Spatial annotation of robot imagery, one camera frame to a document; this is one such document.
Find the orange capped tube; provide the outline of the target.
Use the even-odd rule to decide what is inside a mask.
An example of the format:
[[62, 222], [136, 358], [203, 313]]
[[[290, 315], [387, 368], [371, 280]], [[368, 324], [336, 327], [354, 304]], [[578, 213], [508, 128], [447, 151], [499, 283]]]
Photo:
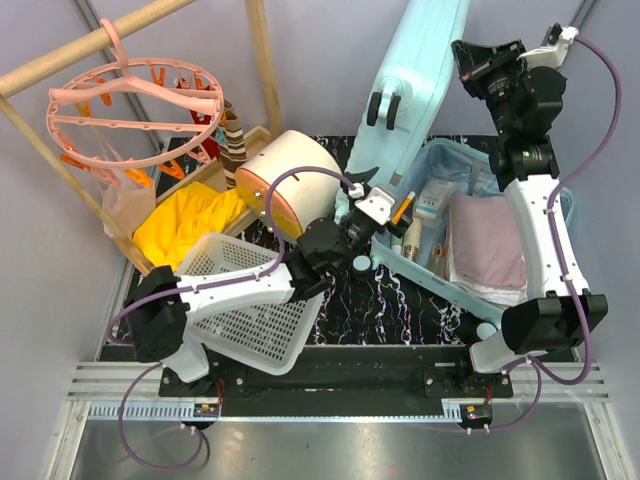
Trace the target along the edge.
[[407, 196], [402, 201], [400, 207], [398, 208], [398, 210], [396, 211], [396, 213], [394, 214], [394, 216], [392, 218], [392, 223], [394, 225], [398, 225], [399, 224], [399, 222], [402, 219], [403, 215], [409, 209], [409, 207], [411, 206], [412, 202], [414, 201], [415, 196], [416, 196], [416, 193], [413, 190], [411, 190], [407, 194]]

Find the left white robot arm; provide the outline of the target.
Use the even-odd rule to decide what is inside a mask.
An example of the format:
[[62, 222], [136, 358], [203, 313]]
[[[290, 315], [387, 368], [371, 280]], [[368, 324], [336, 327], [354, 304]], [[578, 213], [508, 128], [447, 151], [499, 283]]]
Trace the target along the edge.
[[290, 251], [254, 267], [200, 276], [153, 269], [120, 313], [137, 361], [172, 370], [196, 396], [215, 386], [210, 351], [274, 376], [293, 368], [332, 276], [361, 256], [375, 234], [403, 235], [416, 197], [370, 186], [373, 170], [306, 170], [342, 184], [349, 210], [341, 221], [313, 220]]

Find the light blue ribbed suitcase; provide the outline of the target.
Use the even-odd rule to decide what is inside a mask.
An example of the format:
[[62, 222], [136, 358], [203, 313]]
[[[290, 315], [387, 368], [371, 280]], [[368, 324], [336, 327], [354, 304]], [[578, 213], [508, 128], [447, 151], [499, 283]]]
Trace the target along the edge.
[[[397, 196], [397, 208], [409, 191], [420, 193], [428, 180], [457, 182], [458, 191], [486, 200], [500, 198], [507, 219], [516, 216], [489, 171], [489, 157], [447, 139], [426, 143], [446, 97], [454, 69], [451, 43], [461, 39], [470, 1], [409, 1], [370, 92], [346, 170], [362, 172], [379, 167], [371, 180]], [[436, 240], [444, 239], [445, 221], [435, 227], [423, 223], [418, 260], [427, 261]], [[506, 306], [495, 304], [449, 282], [391, 248], [391, 233], [371, 240], [374, 265], [446, 299], [481, 322], [501, 329]]]

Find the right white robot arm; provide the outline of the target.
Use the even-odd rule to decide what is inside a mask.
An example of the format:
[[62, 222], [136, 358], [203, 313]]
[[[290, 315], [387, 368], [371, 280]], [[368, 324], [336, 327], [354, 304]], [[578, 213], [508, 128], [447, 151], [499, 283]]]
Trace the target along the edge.
[[481, 46], [451, 44], [459, 80], [485, 102], [498, 133], [489, 155], [492, 173], [515, 215], [526, 261], [527, 299], [507, 308], [501, 328], [469, 348], [469, 362], [454, 371], [454, 384], [476, 396], [490, 375], [540, 356], [582, 345], [608, 312], [603, 294], [591, 292], [572, 250], [562, 217], [565, 181], [548, 135], [563, 108], [566, 78], [560, 73], [569, 48], [587, 42], [574, 27], [552, 26], [544, 45], [529, 50], [519, 40]]

